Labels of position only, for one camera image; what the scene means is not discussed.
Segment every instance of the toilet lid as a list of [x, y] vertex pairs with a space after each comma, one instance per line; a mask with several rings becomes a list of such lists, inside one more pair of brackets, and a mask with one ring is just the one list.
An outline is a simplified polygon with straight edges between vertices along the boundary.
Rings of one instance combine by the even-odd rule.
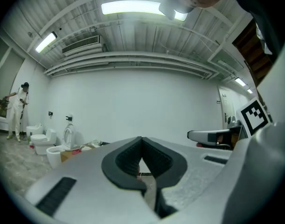
[[68, 124], [68, 126], [63, 131], [62, 145], [65, 149], [72, 149], [75, 146], [74, 143], [74, 126], [73, 124]]
[[41, 141], [47, 140], [47, 136], [44, 134], [34, 134], [31, 136], [31, 138], [33, 140], [41, 140]]

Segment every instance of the corrugated metal ceiling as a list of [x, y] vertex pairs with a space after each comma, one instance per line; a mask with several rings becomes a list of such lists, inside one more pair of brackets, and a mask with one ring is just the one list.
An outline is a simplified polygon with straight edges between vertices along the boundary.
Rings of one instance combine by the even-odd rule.
[[[2, 27], [23, 49], [27, 50], [39, 31], [75, 1], [78, 0], [18, 0], [6, 15]], [[155, 14], [103, 15], [101, 4], [109, 1], [115, 0], [90, 0], [63, 15], [41, 36], [44, 38], [54, 31], [58, 36], [56, 41], [38, 54], [35, 52], [35, 47], [40, 39], [29, 53], [49, 68], [63, 58], [62, 48], [92, 35], [101, 35], [109, 51], [168, 53], [208, 64], [206, 60], [230, 28], [208, 10], [200, 8], [194, 9], [184, 22], [169, 21], [166, 17]], [[232, 23], [242, 12], [235, 0], [221, 0], [214, 8]], [[225, 51], [216, 56], [215, 60], [219, 59], [237, 71], [243, 68]], [[226, 74], [220, 71], [218, 78], [224, 78]]]

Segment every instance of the gray floor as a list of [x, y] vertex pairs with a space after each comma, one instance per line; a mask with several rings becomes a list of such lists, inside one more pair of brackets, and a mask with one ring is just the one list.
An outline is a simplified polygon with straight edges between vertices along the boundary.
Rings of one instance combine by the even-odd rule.
[[0, 177], [11, 190], [23, 196], [49, 170], [46, 155], [37, 155], [27, 141], [7, 140], [7, 134], [0, 133]]

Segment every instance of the air conditioner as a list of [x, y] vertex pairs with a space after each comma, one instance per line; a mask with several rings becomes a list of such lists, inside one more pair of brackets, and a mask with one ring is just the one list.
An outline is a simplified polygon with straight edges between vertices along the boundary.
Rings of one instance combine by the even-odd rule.
[[85, 50], [102, 49], [104, 40], [100, 35], [95, 35], [83, 40], [77, 41], [63, 48], [63, 55], [70, 56]]

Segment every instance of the white shirt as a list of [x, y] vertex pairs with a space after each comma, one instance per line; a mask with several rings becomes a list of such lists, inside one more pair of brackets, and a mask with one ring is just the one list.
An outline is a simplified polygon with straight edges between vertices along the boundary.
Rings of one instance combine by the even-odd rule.
[[20, 101], [20, 99], [23, 99], [24, 102], [26, 101], [26, 95], [27, 93], [23, 91], [22, 88], [19, 88], [19, 90], [16, 92], [16, 100], [14, 102], [14, 107], [19, 109], [19, 110], [23, 110], [23, 103]]

